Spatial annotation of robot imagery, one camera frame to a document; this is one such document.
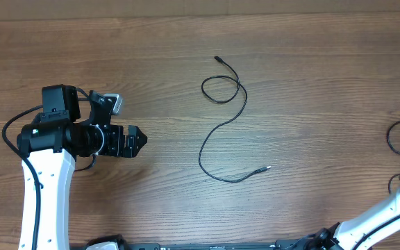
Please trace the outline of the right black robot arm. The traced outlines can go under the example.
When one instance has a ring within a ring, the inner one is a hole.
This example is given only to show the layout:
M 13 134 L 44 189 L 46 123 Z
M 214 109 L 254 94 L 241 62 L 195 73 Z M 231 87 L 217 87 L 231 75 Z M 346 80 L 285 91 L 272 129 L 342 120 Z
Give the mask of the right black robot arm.
M 336 224 L 334 229 L 322 229 L 305 248 L 370 249 L 397 231 L 400 231 L 400 186 L 387 199 L 360 216 Z

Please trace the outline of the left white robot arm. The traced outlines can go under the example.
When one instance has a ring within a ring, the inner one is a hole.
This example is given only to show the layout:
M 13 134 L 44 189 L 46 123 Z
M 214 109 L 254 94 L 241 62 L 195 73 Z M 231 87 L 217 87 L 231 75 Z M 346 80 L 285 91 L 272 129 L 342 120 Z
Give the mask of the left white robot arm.
M 69 193 L 78 157 L 134 158 L 147 143 L 137 127 L 113 125 L 118 94 L 90 91 L 90 116 L 81 121 L 82 91 L 70 85 L 42 88 L 42 111 L 23 126 L 17 148 L 24 171 L 20 249 L 69 249 Z

